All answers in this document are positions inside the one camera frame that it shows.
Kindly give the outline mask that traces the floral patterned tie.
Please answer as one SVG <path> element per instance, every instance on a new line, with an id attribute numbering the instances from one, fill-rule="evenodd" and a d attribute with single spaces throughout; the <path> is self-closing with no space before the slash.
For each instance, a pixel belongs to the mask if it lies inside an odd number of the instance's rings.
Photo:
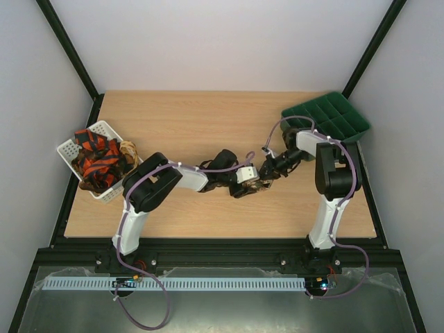
<path id="1" fill-rule="evenodd" d="M 246 181 L 243 184 L 243 186 L 246 189 L 247 194 L 256 194 L 257 192 L 268 190 L 272 184 L 273 184 L 272 179 L 268 180 L 256 179 L 256 180 Z"/>

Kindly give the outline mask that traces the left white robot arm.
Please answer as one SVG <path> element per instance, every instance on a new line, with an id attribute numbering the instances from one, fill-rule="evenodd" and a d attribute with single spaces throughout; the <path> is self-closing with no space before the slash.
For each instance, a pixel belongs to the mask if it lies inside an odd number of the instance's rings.
<path id="1" fill-rule="evenodd" d="M 258 171 L 251 162 L 254 156 L 251 151 L 240 162 L 232 151 L 223 149 L 215 158 L 192 166 L 154 153 L 123 179 L 123 213 L 112 238 L 117 253 L 126 256 L 138 249 L 148 215 L 174 189 L 205 193 L 217 187 L 241 189 L 245 183 L 258 180 Z"/>

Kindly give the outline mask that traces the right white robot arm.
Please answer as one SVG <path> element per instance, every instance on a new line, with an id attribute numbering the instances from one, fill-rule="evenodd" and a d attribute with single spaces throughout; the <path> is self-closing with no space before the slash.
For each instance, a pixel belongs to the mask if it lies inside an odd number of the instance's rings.
<path id="1" fill-rule="evenodd" d="M 314 130 L 286 132 L 287 150 L 276 155 L 266 141 L 266 161 L 259 174 L 266 180 L 287 177 L 303 160 L 315 161 L 315 187 L 321 195 L 316 221 L 308 234 L 312 249 L 302 255 L 304 267 L 319 271 L 327 263 L 323 250 L 336 245 L 336 233 L 345 208 L 361 186 L 356 146 L 345 144 Z"/>

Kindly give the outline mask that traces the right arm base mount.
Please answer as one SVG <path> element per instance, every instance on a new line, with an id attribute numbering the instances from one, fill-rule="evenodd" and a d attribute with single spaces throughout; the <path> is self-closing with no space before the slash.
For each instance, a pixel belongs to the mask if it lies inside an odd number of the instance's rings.
<path id="1" fill-rule="evenodd" d="M 287 252 L 280 253 L 278 262 L 281 271 L 288 274 L 324 276 L 330 273 L 341 274 L 337 256 L 331 251 L 326 253 Z"/>

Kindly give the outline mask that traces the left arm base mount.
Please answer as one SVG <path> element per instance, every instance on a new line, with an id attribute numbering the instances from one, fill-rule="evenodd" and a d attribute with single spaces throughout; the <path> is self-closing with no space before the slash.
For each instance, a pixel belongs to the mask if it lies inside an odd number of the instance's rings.
<path id="1" fill-rule="evenodd" d="M 121 260 L 129 266 L 134 266 L 140 270 L 153 273 L 154 270 L 150 267 L 143 257 L 140 257 L 137 252 L 123 256 L 120 255 Z M 138 275 L 138 271 L 134 271 L 120 263 L 117 258 L 117 253 L 114 248 L 110 250 L 98 251 L 95 254 L 96 264 L 94 272 L 98 274 L 108 274 L 111 277 L 124 277 Z"/>

